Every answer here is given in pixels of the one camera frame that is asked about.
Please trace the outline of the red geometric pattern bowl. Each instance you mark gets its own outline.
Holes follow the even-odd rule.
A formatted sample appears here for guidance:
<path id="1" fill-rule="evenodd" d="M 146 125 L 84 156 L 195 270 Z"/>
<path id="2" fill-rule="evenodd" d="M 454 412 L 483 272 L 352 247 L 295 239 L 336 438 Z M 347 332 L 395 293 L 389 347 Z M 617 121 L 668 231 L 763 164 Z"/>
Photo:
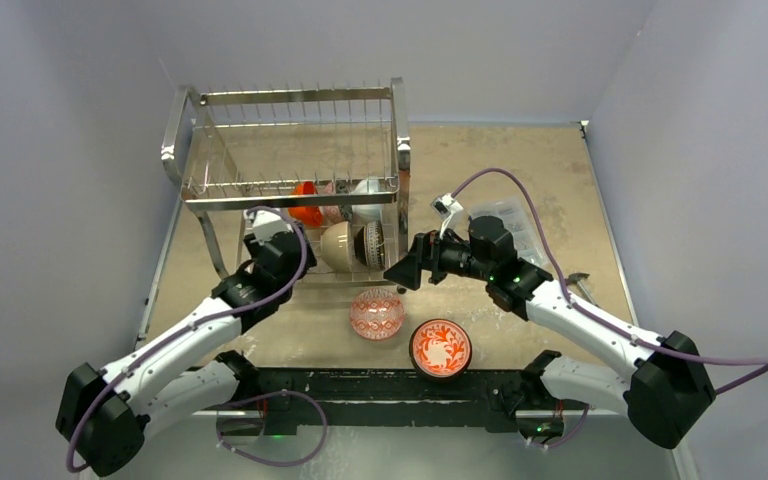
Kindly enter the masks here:
<path id="1" fill-rule="evenodd" d="M 381 341 L 395 336 L 404 324 L 405 306 L 395 293 L 370 288 L 354 297 L 349 307 L 349 323 L 362 338 Z"/>

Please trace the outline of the beige speckled bowl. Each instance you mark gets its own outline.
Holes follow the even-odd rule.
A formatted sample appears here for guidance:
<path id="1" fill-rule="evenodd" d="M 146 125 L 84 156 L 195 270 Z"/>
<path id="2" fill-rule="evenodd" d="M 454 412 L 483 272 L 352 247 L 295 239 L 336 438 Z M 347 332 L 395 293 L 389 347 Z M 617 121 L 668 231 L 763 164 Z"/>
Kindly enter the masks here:
<path id="1" fill-rule="evenodd" d="M 321 258 L 338 273 L 355 269 L 354 240 L 351 223 L 343 221 L 329 226 L 320 237 Z"/>

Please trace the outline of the steel two-tier dish rack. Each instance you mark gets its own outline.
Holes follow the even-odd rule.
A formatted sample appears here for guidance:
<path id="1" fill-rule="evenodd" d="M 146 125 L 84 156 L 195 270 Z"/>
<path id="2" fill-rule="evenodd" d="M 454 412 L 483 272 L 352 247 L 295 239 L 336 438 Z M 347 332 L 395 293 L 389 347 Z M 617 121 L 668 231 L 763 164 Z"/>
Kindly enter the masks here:
<path id="1" fill-rule="evenodd" d="M 329 209 L 358 232 L 383 225 L 388 268 L 408 247 L 411 136 L 404 81 L 373 86 L 175 92 L 160 160 L 202 230 L 214 271 L 222 254 L 211 216 L 257 205 Z M 294 196 L 300 182 L 318 194 Z M 382 272 L 355 261 L 351 273 L 320 263 L 310 285 L 380 285 Z"/>

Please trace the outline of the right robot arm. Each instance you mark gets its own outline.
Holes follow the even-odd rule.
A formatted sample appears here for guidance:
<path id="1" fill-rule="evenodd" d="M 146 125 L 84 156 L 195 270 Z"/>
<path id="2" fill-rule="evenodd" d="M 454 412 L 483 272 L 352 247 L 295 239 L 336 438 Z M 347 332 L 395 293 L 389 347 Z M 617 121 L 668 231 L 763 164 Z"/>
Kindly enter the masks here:
<path id="1" fill-rule="evenodd" d="M 693 362 L 696 344 L 675 331 L 663 337 L 571 295 L 563 282 L 522 259 L 501 219 L 471 220 L 468 239 L 430 231 L 415 236 L 408 253 L 383 276 L 417 290 L 421 277 L 438 284 L 455 275 L 485 284 L 504 312 L 552 330 L 599 359 L 582 363 L 546 350 L 522 370 L 521 392 L 536 407 L 572 400 L 624 415 L 651 443 L 673 449 L 716 398 L 706 368 Z"/>

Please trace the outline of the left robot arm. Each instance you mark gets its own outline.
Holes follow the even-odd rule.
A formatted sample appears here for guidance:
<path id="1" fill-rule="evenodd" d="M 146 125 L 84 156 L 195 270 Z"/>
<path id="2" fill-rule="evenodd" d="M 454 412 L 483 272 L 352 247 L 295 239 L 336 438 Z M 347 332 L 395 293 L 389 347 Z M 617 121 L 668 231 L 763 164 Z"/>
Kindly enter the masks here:
<path id="1" fill-rule="evenodd" d="M 83 363 L 68 374 L 55 428 L 68 442 L 69 472 L 111 475 L 150 437 L 205 408 L 261 408 L 275 397 L 294 397 L 287 387 L 263 389 L 259 370 L 238 352 L 193 366 L 275 314 L 316 263 L 295 222 L 247 242 L 250 259 L 174 327 L 101 368 Z"/>

